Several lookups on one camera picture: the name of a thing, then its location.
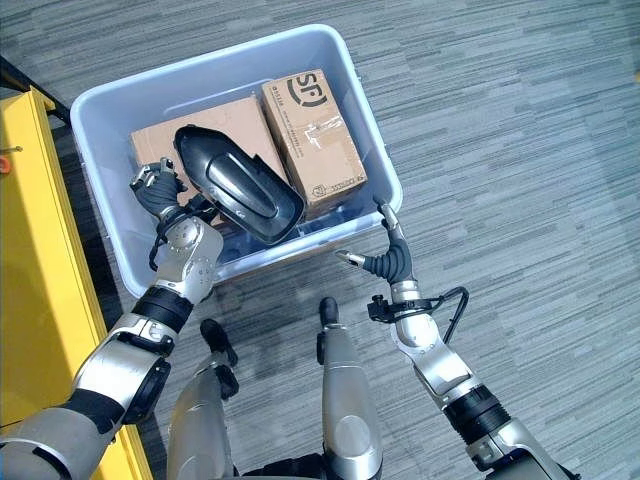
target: gray carpet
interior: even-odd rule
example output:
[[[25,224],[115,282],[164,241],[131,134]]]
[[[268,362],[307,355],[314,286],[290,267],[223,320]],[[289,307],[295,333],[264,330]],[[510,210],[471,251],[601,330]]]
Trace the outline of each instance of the gray carpet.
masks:
[[[404,188],[425,295],[471,302],[453,346],[554,458],[590,479],[640,478],[640,3],[637,1],[1,2],[2,54],[70,104],[125,75],[312,22],[347,41]],[[66,181],[108,322],[131,308],[69,132]],[[352,238],[383,250],[381,230]],[[113,272],[111,280],[104,275]],[[226,325],[241,471],[321,446],[318,301],[333,295],[366,364],[386,479],[479,479],[387,327],[382,282],[331,252],[230,281],[200,305],[141,426],[164,477],[171,406]],[[444,326],[450,312],[436,315]]]

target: sf logo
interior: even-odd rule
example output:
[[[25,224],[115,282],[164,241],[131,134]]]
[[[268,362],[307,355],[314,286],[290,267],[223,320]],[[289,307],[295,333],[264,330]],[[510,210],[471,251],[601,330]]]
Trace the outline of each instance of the sf logo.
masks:
[[[318,85],[318,79],[313,73],[306,73],[287,80],[287,88],[298,105],[303,107],[317,107],[327,101],[327,96]]]

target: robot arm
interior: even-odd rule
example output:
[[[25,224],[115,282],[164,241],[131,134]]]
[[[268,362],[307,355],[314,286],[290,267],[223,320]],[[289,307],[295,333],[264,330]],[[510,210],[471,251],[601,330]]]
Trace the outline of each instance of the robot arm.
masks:
[[[182,186],[172,165],[144,168],[132,188],[165,225],[167,260],[80,367],[69,399],[0,438],[4,478],[89,478],[120,427],[153,410],[171,368],[165,358],[193,306],[211,291],[222,236],[178,206]]]
[[[376,199],[389,236],[389,251],[367,257],[341,250],[342,260],[389,282],[391,303],[382,295],[368,305],[372,320],[391,324],[396,346],[413,362],[418,378],[451,426],[467,444],[467,454],[481,471],[493,469],[487,478],[511,480],[575,480],[516,418],[512,418],[465,362],[449,346],[455,323],[466,306],[468,293],[458,287],[438,298],[422,299],[413,276],[411,254],[395,212]],[[448,298],[462,300],[452,324],[440,337],[429,315]]]

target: brown cardboard box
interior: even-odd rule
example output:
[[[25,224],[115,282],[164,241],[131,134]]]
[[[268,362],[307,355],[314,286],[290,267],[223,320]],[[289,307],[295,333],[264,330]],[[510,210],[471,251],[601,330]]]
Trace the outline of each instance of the brown cardboard box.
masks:
[[[188,190],[178,195],[178,201],[185,205],[198,191],[184,173],[178,152],[173,147],[173,139],[180,127],[193,124],[198,127],[219,130],[238,144],[250,157],[259,155],[287,183],[287,175],[280,161],[278,151],[269,134],[255,95],[235,102],[225,103],[200,112],[157,123],[131,134],[138,163],[159,162],[161,157],[173,160],[174,168]]]
[[[322,70],[262,85],[267,123],[305,197],[307,219],[326,213],[367,181]]]

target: light blue plastic bin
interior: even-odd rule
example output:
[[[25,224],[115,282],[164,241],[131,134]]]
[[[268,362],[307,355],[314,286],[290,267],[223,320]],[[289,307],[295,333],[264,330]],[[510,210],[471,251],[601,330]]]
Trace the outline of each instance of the light blue plastic bin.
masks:
[[[107,83],[73,102],[78,151],[122,280],[133,295],[142,296],[153,280],[148,252],[155,220],[129,189],[137,170],[131,132],[252,92],[260,96],[262,83],[314,68],[321,68],[329,81],[369,180],[336,211],[299,225],[276,246],[267,247],[239,229],[225,234],[217,268],[221,282],[378,225],[374,194],[400,208],[402,188],[338,32],[326,25],[296,28]]]

